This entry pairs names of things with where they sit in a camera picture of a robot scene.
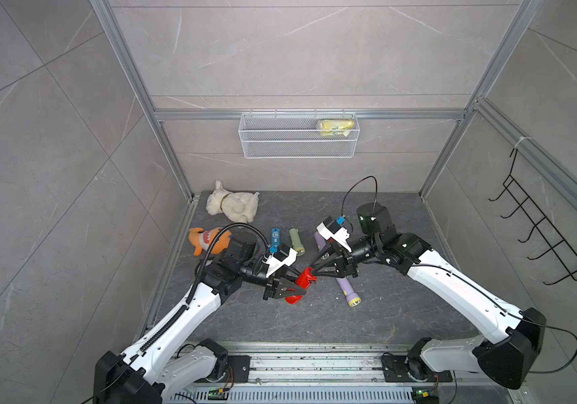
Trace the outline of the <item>purple flashlight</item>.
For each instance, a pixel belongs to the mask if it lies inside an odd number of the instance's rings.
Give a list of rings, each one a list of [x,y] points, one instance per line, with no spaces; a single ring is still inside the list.
[[[336,278],[335,279],[337,284],[339,285],[342,293],[346,298],[346,302],[350,307],[358,306],[362,299],[354,290],[351,282],[347,278]]]
[[[327,240],[325,240],[322,235],[320,235],[318,232],[315,232],[314,238],[319,251],[322,251],[326,248]]]

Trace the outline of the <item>red flashlight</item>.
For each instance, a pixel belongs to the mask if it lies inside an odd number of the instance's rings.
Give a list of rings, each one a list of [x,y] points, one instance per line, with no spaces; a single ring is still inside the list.
[[[298,286],[298,287],[300,287],[306,291],[308,288],[310,288],[310,286],[315,284],[317,282],[317,277],[315,275],[313,275],[312,271],[313,271],[312,267],[306,268],[303,271],[303,273],[300,274],[300,276],[298,276],[298,278],[295,280],[296,286]],[[305,293],[303,293],[301,295],[286,297],[285,301],[288,304],[294,305],[294,304],[297,304],[304,296],[305,296]]]

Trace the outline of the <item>green flashlight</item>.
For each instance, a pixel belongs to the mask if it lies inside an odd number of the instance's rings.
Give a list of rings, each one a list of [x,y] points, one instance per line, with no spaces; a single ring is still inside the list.
[[[292,249],[297,253],[298,256],[303,256],[305,254],[305,247],[299,235],[299,230],[295,227],[291,228],[289,230],[289,237],[291,240]]]

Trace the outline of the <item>blue flashlight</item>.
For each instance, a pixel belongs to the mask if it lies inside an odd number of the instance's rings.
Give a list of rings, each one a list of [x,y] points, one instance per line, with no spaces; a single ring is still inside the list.
[[[270,251],[274,254],[278,251],[281,243],[281,230],[279,228],[271,229],[271,247]]]

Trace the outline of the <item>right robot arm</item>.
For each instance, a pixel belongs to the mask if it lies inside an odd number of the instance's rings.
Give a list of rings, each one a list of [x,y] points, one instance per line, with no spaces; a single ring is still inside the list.
[[[406,355],[412,380],[424,381],[446,371],[487,375],[493,382],[517,390],[532,373],[549,329],[545,316],[519,307],[487,291],[456,269],[431,244],[411,232],[399,232],[389,211],[379,203],[357,209],[362,237],[353,240],[343,218],[326,217],[317,227],[327,243],[325,262],[314,259],[314,276],[338,279],[357,276],[362,264],[376,262],[396,269],[426,286],[478,330],[473,338],[421,338]]]

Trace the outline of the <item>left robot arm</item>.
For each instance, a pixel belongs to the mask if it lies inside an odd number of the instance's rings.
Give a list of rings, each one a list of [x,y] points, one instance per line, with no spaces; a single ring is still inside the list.
[[[271,245],[246,223],[232,223],[214,236],[185,296],[166,316],[119,355],[106,352],[96,363],[90,403],[162,403],[201,379],[218,380],[227,350],[206,340],[182,357],[188,337],[243,283],[263,287],[264,299],[302,296],[298,254],[282,243]]]

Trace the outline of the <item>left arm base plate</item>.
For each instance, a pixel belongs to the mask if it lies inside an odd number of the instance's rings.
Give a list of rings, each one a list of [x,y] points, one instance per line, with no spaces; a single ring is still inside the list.
[[[216,370],[207,378],[200,379],[201,383],[237,384],[247,383],[251,372],[251,356],[229,355],[227,360],[219,360]]]

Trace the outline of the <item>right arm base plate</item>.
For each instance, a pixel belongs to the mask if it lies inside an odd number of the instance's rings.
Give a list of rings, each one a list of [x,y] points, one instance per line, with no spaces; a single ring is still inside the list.
[[[420,360],[410,359],[408,355],[383,353],[380,361],[386,382],[446,383],[453,381],[450,371],[434,372]]]

